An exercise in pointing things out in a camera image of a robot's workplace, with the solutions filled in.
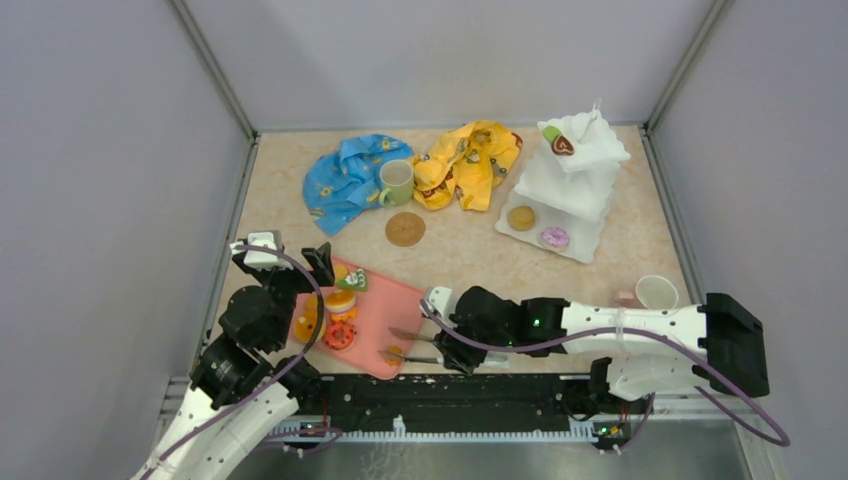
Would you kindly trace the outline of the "metal tongs white handle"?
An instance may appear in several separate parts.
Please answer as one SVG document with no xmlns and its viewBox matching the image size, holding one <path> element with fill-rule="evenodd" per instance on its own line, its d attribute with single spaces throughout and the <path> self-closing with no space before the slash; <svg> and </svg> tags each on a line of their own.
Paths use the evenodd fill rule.
<svg viewBox="0 0 848 480">
<path fill-rule="evenodd" d="M 445 331 L 426 337 L 397 327 L 389 327 L 388 331 L 396 338 L 404 341 L 423 341 L 433 345 L 439 352 L 438 357 L 410 357 L 404 354 L 404 362 L 439 364 L 446 369 L 459 371 L 470 375 L 480 366 L 509 369 L 510 361 L 506 354 L 474 349 L 460 342 Z"/>
</svg>

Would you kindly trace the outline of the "yellow orange pastry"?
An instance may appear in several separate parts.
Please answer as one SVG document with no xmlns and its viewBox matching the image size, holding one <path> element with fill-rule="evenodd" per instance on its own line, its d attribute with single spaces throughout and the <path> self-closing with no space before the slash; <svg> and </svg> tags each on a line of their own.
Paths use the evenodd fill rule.
<svg viewBox="0 0 848 480">
<path fill-rule="evenodd" d="M 356 305 L 357 295 L 352 290 L 336 290 L 324 297 L 324 307 L 333 314 L 343 313 Z"/>
</svg>

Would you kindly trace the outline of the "orange swirl cookie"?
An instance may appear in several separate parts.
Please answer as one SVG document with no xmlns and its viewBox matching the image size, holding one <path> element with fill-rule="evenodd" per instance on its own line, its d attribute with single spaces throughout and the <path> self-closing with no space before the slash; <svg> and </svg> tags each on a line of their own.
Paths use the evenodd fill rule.
<svg viewBox="0 0 848 480">
<path fill-rule="evenodd" d="M 386 364 L 389 366 L 399 366 L 404 361 L 402 349 L 398 346 L 391 345 L 387 347 L 382 355 Z"/>
</svg>

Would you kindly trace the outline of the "round tan muffin cake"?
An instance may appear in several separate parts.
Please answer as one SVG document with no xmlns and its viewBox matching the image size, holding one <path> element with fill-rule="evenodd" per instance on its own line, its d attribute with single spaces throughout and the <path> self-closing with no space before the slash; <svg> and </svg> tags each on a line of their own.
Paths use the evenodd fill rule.
<svg viewBox="0 0 848 480">
<path fill-rule="evenodd" d="M 526 205 L 512 208 L 506 217 L 508 226 L 515 231 L 531 230 L 536 224 L 535 210 Z"/>
</svg>

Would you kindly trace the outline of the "purple sprinkled donut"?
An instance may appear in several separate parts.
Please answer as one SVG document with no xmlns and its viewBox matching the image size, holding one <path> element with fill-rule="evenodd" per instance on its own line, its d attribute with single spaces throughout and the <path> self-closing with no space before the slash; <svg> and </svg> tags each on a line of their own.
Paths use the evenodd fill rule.
<svg viewBox="0 0 848 480">
<path fill-rule="evenodd" d="M 546 249 L 562 251 L 570 247 L 571 236 L 563 228 L 547 227 L 540 232 L 539 243 Z"/>
</svg>

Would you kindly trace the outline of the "brown heart cookie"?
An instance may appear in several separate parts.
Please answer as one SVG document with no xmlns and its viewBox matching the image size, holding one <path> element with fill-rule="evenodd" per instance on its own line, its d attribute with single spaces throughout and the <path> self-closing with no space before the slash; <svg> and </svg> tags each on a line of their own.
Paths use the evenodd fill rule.
<svg viewBox="0 0 848 480">
<path fill-rule="evenodd" d="M 575 153 L 575 147 L 564 135 L 557 135 L 551 141 L 551 150 L 558 156 L 571 156 Z"/>
</svg>

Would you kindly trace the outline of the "green round macaron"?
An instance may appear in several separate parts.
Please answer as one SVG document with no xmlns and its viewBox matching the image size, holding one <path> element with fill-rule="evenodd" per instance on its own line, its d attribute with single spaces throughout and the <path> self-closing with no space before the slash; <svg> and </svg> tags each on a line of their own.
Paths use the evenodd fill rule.
<svg viewBox="0 0 848 480">
<path fill-rule="evenodd" d="M 553 125 L 547 125 L 542 129 L 542 135 L 549 144 L 554 144 L 561 135 L 561 130 Z"/>
</svg>

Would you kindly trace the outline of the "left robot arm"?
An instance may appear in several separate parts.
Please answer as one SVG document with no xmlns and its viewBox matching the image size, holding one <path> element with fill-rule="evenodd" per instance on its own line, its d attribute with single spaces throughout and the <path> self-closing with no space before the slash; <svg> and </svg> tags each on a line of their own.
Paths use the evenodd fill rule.
<svg viewBox="0 0 848 480">
<path fill-rule="evenodd" d="M 201 353 L 174 419 L 136 473 L 138 479 L 225 479 L 270 429 L 319 404 L 319 373 L 306 355 L 322 340 L 324 315 L 301 350 L 277 365 L 266 354 L 288 341 L 301 294 L 326 305 L 335 283 L 332 247 L 305 247 L 302 262 L 276 243 L 230 244 L 232 262 L 255 279 L 234 293 L 219 319 L 221 334 Z"/>
</svg>

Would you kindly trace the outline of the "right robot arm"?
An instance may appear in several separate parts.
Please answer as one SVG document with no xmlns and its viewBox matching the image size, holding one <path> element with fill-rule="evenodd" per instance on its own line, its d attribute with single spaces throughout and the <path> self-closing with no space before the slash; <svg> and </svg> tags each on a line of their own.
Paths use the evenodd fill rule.
<svg viewBox="0 0 848 480">
<path fill-rule="evenodd" d="M 612 412 L 649 393 L 708 386 L 751 398 L 769 395 L 764 327 L 725 293 L 703 304 L 628 309 L 537 297 L 519 303 L 474 286 L 460 296 L 430 288 L 419 302 L 424 317 L 473 353 L 547 357 L 623 352 L 647 358 L 640 372 L 607 366 L 586 385 L 589 404 Z"/>
</svg>

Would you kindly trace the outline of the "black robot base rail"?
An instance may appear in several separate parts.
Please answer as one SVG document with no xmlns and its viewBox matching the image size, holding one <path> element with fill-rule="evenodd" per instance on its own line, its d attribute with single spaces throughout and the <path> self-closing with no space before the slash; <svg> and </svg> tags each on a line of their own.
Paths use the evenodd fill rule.
<svg viewBox="0 0 848 480">
<path fill-rule="evenodd" d="M 632 420 L 647 400 L 621 400 L 591 380 L 559 374 L 406 374 L 391 380 L 337 374 L 313 382 L 298 416 L 344 432 L 500 434 L 568 432 L 580 421 Z"/>
</svg>

